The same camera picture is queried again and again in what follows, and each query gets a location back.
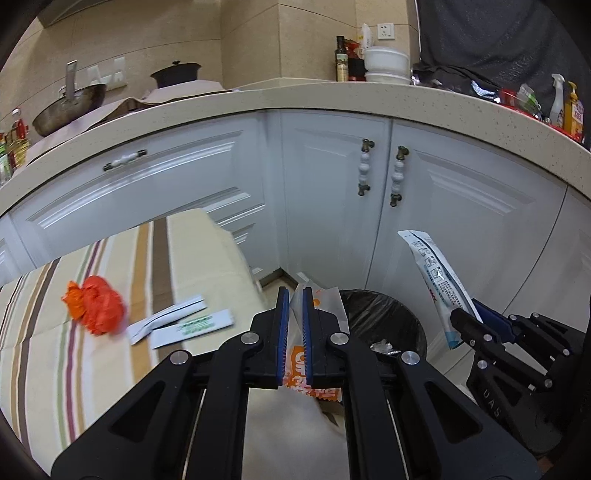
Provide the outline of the white blue toothpaste tube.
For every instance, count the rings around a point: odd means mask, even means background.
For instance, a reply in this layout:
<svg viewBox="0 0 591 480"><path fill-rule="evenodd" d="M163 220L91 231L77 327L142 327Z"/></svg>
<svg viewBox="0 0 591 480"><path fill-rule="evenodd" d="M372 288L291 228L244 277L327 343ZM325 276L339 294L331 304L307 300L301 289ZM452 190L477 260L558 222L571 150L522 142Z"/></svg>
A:
<svg viewBox="0 0 591 480"><path fill-rule="evenodd" d="M444 253L427 232L402 230L398 235L413 253L415 263L436 306L449 349L458 348L463 340L460 332L452 325L452 312L460 309L478 322L483 322L472 298Z"/></svg>

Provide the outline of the white green printed sleeve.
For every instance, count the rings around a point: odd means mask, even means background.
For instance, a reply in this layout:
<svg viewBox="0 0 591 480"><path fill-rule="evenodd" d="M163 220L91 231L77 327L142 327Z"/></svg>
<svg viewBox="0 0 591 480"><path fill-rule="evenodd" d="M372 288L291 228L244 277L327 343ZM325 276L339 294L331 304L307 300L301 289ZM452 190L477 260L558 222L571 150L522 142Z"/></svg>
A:
<svg viewBox="0 0 591 480"><path fill-rule="evenodd" d="M225 309L153 330L149 335L148 344L152 350L155 350L197 336L207 335L232 325L233 316L228 309Z"/></svg>

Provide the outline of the plain white paper sleeve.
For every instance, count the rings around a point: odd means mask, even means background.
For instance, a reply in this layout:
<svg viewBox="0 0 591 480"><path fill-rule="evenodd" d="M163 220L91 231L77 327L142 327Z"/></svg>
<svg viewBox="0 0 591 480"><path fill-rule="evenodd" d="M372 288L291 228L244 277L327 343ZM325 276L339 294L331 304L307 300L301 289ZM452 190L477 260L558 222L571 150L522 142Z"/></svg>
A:
<svg viewBox="0 0 591 480"><path fill-rule="evenodd" d="M143 320L130 324L126 329L128 340L131 345L135 345L153 330L200 312L206 307L207 304L200 295L166 307Z"/></svg>

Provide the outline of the large orange plastic bag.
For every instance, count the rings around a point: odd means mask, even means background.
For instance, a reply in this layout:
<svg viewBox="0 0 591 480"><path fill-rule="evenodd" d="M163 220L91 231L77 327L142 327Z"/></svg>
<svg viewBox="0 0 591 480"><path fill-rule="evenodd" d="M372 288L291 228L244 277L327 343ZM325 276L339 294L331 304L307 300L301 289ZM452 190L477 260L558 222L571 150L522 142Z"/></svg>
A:
<svg viewBox="0 0 591 480"><path fill-rule="evenodd" d="M81 285L69 281L61 300L70 317L93 335L111 334L121 327L123 299L101 276L89 276Z"/></svg>

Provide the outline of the orange white snack wrapper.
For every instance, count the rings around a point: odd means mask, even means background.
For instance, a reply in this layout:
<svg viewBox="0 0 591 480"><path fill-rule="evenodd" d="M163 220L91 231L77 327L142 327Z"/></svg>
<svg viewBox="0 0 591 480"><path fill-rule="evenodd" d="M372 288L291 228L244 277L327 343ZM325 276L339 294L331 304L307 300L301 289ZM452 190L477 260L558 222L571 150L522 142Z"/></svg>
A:
<svg viewBox="0 0 591 480"><path fill-rule="evenodd" d="M303 280L297 284L294 294L290 297L290 323L287 333L287 357L286 368L283 375L283 386L314 397L318 401L341 402L342 390L338 388L312 389L308 385L305 375L305 355L303 338L303 293L304 288L311 288L312 303L315 308L329 312L338 320L339 330L349 334L349 320L342 303L342 297L338 287L325 289L319 287L310 278L298 273Z"/></svg>

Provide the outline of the black lined trash bin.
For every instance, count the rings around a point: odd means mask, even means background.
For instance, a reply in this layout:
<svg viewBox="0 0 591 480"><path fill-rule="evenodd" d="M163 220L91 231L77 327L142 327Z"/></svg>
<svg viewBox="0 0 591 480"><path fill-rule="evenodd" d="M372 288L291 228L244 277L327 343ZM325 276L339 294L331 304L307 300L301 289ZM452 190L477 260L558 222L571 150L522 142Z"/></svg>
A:
<svg viewBox="0 0 591 480"><path fill-rule="evenodd" d="M353 365L376 363L371 347L382 356L417 365L426 359L427 336L417 316L393 297L371 290L341 290L349 330L358 339Z"/></svg>

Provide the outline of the red tray with packets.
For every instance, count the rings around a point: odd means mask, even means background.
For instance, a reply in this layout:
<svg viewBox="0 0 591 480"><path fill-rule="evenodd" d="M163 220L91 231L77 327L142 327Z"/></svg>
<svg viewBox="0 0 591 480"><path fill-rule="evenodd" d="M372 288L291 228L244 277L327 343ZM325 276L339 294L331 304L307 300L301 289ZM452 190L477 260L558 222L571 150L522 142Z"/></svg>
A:
<svg viewBox="0 0 591 480"><path fill-rule="evenodd" d="M558 132L569 137L571 140L575 141L574 139L572 139L570 136L567 135L567 133L563 127L558 128L558 127L551 125L550 119L549 119L550 113L548 115L544 114L544 112L542 110L541 103L538 101L538 99L535 95L535 92L529 86L523 84L519 92L505 89L505 88L500 89L497 92L497 96L496 96L495 100L498 103L500 103L501 105L503 105L511 110L518 111L526 116L529 116L531 118L534 118L535 120L545 123L546 125L550 126L554 130L557 130ZM581 143L579 143L577 141L575 141L575 142L577 142L579 144L583 144L584 140L585 140L585 137L584 137L584 131L583 131L582 142Z"/></svg>

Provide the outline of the yellow label bottle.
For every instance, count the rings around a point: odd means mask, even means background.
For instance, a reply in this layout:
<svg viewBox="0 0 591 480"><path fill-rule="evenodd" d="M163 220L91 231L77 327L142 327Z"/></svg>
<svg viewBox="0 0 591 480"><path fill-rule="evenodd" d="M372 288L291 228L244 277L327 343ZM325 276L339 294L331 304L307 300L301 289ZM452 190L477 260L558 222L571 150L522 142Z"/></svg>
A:
<svg viewBox="0 0 591 480"><path fill-rule="evenodd" d="M565 103L564 130L567 135L581 143L583 140L584 106L577 95L577 85L569 81L570 93Z"/></svg>

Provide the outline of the white spray bottle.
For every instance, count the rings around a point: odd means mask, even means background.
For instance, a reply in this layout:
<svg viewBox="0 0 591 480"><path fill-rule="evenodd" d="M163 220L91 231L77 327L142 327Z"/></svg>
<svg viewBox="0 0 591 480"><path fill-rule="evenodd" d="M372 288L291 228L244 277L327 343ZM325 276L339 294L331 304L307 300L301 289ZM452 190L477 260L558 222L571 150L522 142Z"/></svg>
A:
<svg viewBox="0 0 591 480"><path fill-rule="evenodd" d="M555 90L554 100L551 106L549 119L552 126L562 128L564 125L564 82L565 78L559 74L551 75Z"/></svg>

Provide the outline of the stacked white bowls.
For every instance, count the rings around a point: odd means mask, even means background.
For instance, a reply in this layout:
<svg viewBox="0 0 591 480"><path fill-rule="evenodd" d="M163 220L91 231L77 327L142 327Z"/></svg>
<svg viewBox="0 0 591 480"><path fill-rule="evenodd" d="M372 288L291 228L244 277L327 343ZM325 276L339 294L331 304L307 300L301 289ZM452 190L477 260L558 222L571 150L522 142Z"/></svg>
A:
<svg viewBox="0 0 591 480"><path fill-rule="evenodd" d="M365 50L366 80L374 83L411 84L410 57L394 48L373 46Z"/></svg>

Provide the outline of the dark olive oil bottle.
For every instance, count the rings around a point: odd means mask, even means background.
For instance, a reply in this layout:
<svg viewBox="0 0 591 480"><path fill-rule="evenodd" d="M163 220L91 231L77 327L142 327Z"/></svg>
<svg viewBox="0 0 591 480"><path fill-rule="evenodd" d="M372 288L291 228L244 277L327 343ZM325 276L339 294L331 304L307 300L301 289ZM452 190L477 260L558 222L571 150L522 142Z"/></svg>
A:
<svg viewBox="0 0 591 480"><path fill-rule="evenodd" d="M346 38L344 36L336 36L335 42L335 80L338 82L346 82L349 80L349 55L346 51Z"/></svg>

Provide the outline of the red cap oil bottle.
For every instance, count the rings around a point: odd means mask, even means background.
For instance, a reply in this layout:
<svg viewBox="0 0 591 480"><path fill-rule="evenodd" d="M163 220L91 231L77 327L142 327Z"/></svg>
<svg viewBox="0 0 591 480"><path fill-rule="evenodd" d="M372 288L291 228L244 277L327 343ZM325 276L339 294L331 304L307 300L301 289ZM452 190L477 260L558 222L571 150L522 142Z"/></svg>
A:
<svg viewBox="0 0 591 480"><path fill-rule="evenodd" d="M12 110L12 127L11 127L11 153L14 159L16 168L21 168L26 164L27 151L29 149L29 128L25 124L21 109L15 108Z"/></svg>

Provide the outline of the steel wok pan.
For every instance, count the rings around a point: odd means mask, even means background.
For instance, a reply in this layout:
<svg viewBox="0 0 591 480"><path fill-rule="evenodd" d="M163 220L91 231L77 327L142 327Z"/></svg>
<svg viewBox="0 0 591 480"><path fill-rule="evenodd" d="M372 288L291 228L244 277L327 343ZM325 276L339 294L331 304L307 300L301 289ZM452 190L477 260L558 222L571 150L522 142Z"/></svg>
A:
<svg viewBox="0 0 591 480"><path fill-rule="evenodd" d="M76 69L76 60L66 64L64 94L34 118L32 125L41 137L49 136L103 104L107 86L99 83L77 89Z"/></svg>

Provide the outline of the black cooking pot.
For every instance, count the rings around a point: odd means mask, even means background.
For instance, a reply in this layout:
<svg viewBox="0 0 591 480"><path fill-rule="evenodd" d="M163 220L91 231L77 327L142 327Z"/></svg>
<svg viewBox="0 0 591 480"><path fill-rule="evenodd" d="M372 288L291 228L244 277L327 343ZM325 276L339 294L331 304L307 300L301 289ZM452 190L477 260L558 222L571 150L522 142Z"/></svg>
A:
<svg viewBox="0 0 591 480"><path fill-rule="evenodd" d="M198 63L181 63L175 60L170 66L153 72L150 77L156 82L158 88L165 88L197 80L200 68L201 65Z"/></svg>

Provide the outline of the white wall socket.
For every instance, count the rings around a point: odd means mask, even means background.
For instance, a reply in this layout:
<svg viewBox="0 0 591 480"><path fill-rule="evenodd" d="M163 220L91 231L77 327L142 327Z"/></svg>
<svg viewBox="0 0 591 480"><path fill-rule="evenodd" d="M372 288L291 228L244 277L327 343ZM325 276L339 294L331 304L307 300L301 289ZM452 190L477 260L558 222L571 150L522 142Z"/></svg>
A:
<svg viewBox="0 0 591 480"><path fill-rule="evenodd" d="M378 23L377 36L379 40L395 40L396 30L394 29L394 23Z"/></svg>

